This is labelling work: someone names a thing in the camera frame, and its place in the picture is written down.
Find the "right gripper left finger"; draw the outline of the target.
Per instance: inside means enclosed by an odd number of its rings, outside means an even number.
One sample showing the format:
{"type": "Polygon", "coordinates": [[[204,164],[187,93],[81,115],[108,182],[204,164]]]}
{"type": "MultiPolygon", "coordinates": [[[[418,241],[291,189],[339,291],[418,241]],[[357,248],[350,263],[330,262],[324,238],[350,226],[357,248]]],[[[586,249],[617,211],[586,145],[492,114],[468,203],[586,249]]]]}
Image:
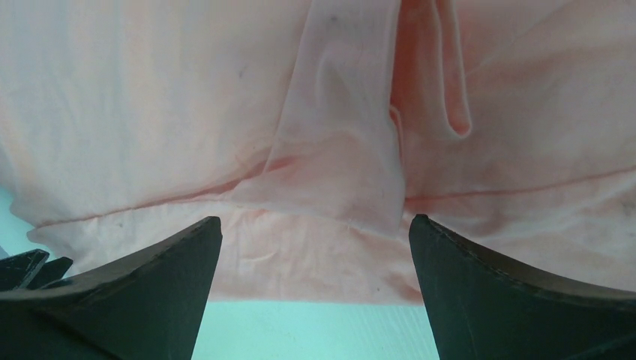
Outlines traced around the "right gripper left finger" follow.
{"type": "Polygon", "coordinates": [[[90,271],[1,291],[1,357],[190,359],[222,238],[206,217],[90,271]]]}

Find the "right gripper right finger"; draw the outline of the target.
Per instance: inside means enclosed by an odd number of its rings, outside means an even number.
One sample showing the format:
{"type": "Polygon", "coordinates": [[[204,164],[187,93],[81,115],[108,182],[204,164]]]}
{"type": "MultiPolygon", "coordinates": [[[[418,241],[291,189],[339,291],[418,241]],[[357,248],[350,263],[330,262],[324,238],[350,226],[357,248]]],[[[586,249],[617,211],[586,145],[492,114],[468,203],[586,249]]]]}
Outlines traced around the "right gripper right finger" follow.
{"type": "Polygon", "coordinates": [[[422,214],[409,228],[441,359],[633,359],[635,294],[543,271],[422,214]]]}

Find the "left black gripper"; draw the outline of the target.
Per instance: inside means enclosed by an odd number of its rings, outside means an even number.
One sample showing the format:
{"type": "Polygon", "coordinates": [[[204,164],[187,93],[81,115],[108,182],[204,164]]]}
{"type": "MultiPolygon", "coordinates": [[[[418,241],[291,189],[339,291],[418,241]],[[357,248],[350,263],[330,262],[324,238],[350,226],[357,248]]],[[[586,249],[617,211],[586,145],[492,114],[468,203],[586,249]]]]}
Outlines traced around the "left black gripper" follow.
{"type": "Polygon", "coordinates": [[[61,280],[74,263],[65,256],[49,257],[47,251],[35,249],[1,259],[1,291],[40,289],[61,280]]]}

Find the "salmon pink t shirt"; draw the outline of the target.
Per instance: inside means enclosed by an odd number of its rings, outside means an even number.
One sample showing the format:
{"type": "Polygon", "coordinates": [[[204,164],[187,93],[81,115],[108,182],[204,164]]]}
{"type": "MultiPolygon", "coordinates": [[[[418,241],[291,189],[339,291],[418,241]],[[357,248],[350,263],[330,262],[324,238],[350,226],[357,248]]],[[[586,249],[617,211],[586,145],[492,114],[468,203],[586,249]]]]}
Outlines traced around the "salmon pink t shirt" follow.
{"type": "Polygon", "coordinates": [[[417,304],[417,214],[633,290],[635,3],[3,1],[1,186],[74,274],[220,218],[213,299],[417,304]]]}

